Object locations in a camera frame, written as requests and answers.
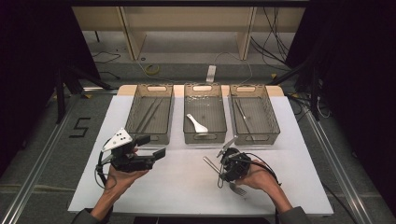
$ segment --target white table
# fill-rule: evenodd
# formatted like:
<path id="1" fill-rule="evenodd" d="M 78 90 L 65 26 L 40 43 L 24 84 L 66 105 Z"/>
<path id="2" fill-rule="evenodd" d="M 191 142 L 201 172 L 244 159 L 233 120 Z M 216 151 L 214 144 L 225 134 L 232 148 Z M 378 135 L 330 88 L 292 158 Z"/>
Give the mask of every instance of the white table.
<path id="1" fill-rule="evenodd" d="M 189 146 L 183 135 L 183 97 L 175 97 L 170 144 L 166 156 L 156 161 L 149 173 L 138 179 L 115 203 L 114 212 L 132 216 L 174 217 L 264 217 L 275 212 L 270 198 L 262 191 L 242 187 L 245 196 L 233 193 L 227 183 L 218 188 L 218 176 L 204 161 L 214 163 L 223 144 Z M 268 162 L 276 172 L 282 189 L 293 206 L 301 206 L 310 216 L 329 216 L 332 207 L 320 184 L 287 97 L 270 97 L 280 127 L 272 146 L 236 148 L 252 152 Z M 102 193 L 94 180 L 94 167 L 105 141 L 123 127 L 128 118 L 133 96 L 114 96 L 97 136 L 92 154 L 68 211 L 79 212 L 94 207 Z M 226 142 L 233 138 L 230 108 L 224 100 L 227 121 Z M 154 145 L 140 148 L 139 155 L 151 154 Z"/>

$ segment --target person's arm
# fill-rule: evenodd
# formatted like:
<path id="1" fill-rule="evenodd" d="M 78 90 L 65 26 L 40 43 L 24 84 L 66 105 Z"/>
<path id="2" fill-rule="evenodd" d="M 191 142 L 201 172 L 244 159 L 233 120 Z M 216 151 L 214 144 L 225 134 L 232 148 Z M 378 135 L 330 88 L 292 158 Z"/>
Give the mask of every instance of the person's arm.
<path id="1" fill-rule="evenodd" d="M 273 201 L 279 218 L 283 223 L 311 223 L 301 207 L 293 208 L 283 189 L 277 184 L 270 173 L 260 166 L 251 164 L 248 174 L 235 181 L 237 185 L 247 185 L 253 189 L 261 189 L 268 194 Z"/>
<path id="2" fill-rule="evenodd" d="M 110 165 L 105 190 L 102 196 L 99 198 L 96 206 L 89 211 L 84 209 L 79 212 L 72 224 L 78 223 L 100 223 L 106 216 L 109 216 L 113 207 L 113 204 L 120 198 L 120 196 L 136 181 L 137 178 L 145 175 L 149 171 L 135 171 L 131 173 L 125 173 L 117 171 L 112 165 Z"/>
<path id="3" fill-rule="evenodd" d="M 136 171 L 125 173 L 116 171 L 110 165 L 105 190 L 92 209 L 91 215 L 98 220 L 102 220 L 113 204 L 120 198 L 120 196 L 142 175 L 148 171 Z"/>

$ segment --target plastic spoon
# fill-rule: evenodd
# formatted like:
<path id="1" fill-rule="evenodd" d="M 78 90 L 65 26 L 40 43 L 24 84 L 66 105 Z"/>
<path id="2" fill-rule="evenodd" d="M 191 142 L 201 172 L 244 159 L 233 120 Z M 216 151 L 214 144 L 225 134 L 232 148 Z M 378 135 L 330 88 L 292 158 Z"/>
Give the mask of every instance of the plastic spoon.
<path id="1" fill-rule="evenodd" d="M 196 131 L 197 133 L 207 133 L 207 132 L 208 132 L 208 129 L 207 129 L 204 125 L 198 123 L 198 121 L 196 121 L 196 120 L 194 119 L 194 117 L 193 117 L 191 114 L 187 114 L 186 116 L 187 116 L 187 118 L 189 118 L 189 119 L 192 121 L 192 123 L 194 124 L 194 128 L 195 128 L 195 131 Z"/>

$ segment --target white cable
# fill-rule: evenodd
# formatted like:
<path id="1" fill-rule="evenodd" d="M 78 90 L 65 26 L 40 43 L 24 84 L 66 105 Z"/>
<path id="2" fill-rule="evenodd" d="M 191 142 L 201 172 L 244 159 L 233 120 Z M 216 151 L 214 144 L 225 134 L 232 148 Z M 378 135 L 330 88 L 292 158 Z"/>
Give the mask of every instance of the white cable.
<path id="1" fill-rule="evenodd" d="M 325 119 L 329 118 L 329 117 L 330 117 L 330 114 L 332 113 L 332 111 L 329 110 L 329 114 L 328 114 L 328 115 L 326 115 L 326 116 L 323 115 L 322 112 L 321 112 L 320 109 L 319 109 L 319 102 L 320 102 L 320 97 L 318 97 L 318 103 L 317 103 L 317 108 L 318 108 L 319 114 L 320 114 L 323 118 L 325 118 Z"/>
<path id="2" fill-rule="evenodd" d="M 221 54 L 229 54 L 229 55 L 233 56 L 236 60 L 241 61 L 241 62 L 244 62 L 244 63 L 247 64 L 248 69 L 250 70 L 250 77 L 248 77 L 246 80 L 244 80 L 243 82 L 239 83 L 238 85 L 243 84 L 243 83 L 249 81 L 249 80 L 253 77 L 253 72 L 251 71 L 250 64 L 249 64 L 247 61 L 241 60 L 241 59 L 239 59 L 238 57 L 232 55 L 230 52 L 222 52 L 222 53 L 218 54 L 218 55 L 216 56 L 216 58 L 215 58 L 215 61 L 213 62 L 213 65 L 216 66 L 216 60 L 218 59 L 218 57 L 219 57 Z"/>

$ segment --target plastic storage bin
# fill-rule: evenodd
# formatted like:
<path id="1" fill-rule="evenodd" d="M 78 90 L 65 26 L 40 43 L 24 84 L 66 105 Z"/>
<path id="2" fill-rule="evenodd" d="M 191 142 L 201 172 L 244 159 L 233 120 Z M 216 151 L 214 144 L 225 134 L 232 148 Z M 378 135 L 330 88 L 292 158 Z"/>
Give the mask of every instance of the plastic storage bin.
<path id="1" fill-rule="evenodd" d="M 151 144 L 170 140 L 174 104 L 173 85 L 137 85 L 125 130 L 136 136 L 150 135 Z"/>
<path id="2" fill-rule="evenodd" d="M 264 85 L 230 86 L 233 134 L 236 145 L 272 145 L 280 134 Z"/>
<path id="3" fill-rule="evenodd" d="M 196 132 L 187 114 L 204 125 L 208 132 Z M 186 144 L 224 143 L 227 124 L 219 83 L 184 85 L 183 132 Z"/>

